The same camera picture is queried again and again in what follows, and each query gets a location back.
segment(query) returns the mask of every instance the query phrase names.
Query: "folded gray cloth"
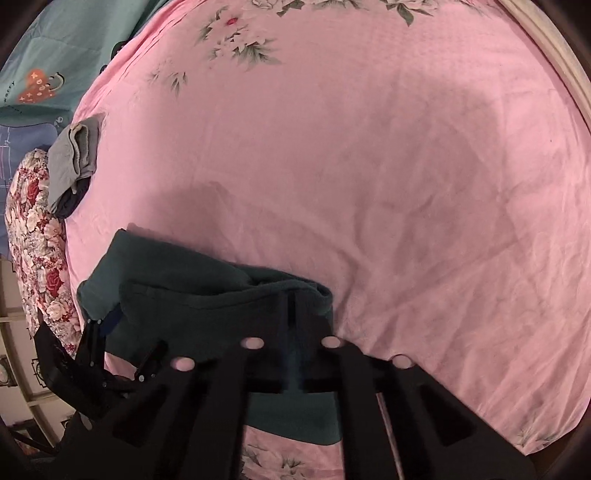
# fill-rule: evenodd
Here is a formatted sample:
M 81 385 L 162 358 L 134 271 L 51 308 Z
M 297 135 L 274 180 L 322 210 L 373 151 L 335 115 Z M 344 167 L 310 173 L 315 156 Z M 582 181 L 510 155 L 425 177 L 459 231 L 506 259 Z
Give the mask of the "folded gray cloth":
M 91 116 L 66 127 L 47 152 L 49 194 L 47 206 L 55 213 L 60 198 L 68 189 L 76 193 L 76 182 L 96 171 L 99 120 Z

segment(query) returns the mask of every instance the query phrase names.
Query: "clothing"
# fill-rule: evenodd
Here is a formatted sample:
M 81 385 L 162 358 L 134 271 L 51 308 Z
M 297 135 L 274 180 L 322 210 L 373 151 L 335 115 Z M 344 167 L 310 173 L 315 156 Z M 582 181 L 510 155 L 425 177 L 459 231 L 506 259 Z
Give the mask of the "clothing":
M 320 284 L 119 230 L 77 298 L 93 320 L 120 305 L 123 316 L 107 336 L 106 351 L 138 366 L 158 340 L 168 344 L 165 361 L 220 358 L 242 338 L 257 336 L 261 322 L 279 322 L 278 296 L 293 290 L 313 312 L 332 318 L 332 294 Z M 247 423 L 319 445 L 340 439 L 334 395 L 303 394 L 297 383 L 281 395 L 253 395 Z
M 88 192 L 88 189 L 90 188 L 90 178 L 78 180 L 75 186 L 75 193 L 74 189 L 69 188 L 57 202 L 56 218 L 65 220 L 74 213 L 74 210 L 80 205 L 84 195 L 86 195 L 86 192 Z
M 78 180 L 96 171 L 96 149 L 99 142 L 99 120 L 95 117 L 69 125 L 51 146 L 48 157 L 48 208 L 55 213 L 62 195 L 71 189 L 76 193 Z
M 39 309 L 74 356 L 80 322 L 70 290 L 66 232 L 47 210 L 48 185 L 47 154 L 41 150 L 27 153 L 8 192 L 6 229 L 29 333 L 35 335 L 39 327 Z
M 80 98 L 169 0 L 54 0 L 0 71 L 0 125 L 71 123 Z
M 107 120 L 74 287 L 135 224 L 321 281 L 337 335 L 412 357 L 524 453 L 579 422 L 591 135 L 496 2 L 183 0 L 144 33 L 77 111 Z
M 36 148 L 47 151 L 56 138 L 56 128 L 50 124 L 20 128 L 0 126 L 0 212 L 2 214 L 6 211 L 8 190 L 22 159 Z M 0 255 L 11 260 L 8 233 L 3 222 L 0 222 Z

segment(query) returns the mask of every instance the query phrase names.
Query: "pink bedsheet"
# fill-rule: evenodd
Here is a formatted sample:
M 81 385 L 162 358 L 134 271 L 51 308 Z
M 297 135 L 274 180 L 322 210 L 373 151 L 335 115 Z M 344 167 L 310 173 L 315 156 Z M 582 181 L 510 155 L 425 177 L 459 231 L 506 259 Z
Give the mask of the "pink bedsheet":
M 523 452 L 568 432 L 591 137 L 490 3 L 173 1 L 76 112 L 104 120 L 73 290 L 119 228 L 314 278 L 340 336 L 413 357 Z

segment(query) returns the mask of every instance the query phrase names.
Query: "orange heart print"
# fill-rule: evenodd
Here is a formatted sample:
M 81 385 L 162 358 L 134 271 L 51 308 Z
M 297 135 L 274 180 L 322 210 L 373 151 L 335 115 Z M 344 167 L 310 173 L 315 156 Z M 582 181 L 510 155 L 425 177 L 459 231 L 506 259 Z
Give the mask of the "orange heart print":
M 31 70 L 25 78 L 27 89 L 18 96 L 18 103 L 39 103 L 53 97 L 64 85 L 64 77 L 59 73 L 49 75 L 41 69 Z

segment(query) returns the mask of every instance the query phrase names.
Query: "green towel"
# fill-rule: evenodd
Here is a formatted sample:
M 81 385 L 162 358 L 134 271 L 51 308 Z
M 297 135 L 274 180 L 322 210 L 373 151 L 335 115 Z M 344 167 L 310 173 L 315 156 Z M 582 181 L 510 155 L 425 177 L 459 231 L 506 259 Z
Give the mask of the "green towel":
M 119 230 L 77 297 L 94 320 L 121 305 L 124 315 L 106 350 L 137 366 L 159 339 L 168 343 L 167 359 L 220 358 L 256 332 L 275 311 L 278 294 L 288 290 L 298 290 L 315 314 L 332 319 L 332 294 L 320 284 Z M 281 395 L 252 395 L 247 424 L 318 445 L 340 440 L 335 396 L 305 394 L 294 382 Z
M 0 72 L 0 125 L 49 123 L 58 131 L 68 126 L 101 68 L 169 1 L 54 0 L 31 24 Z M 39 102 L 20 100 L 36 98 L 37 93 L 41 93 Z

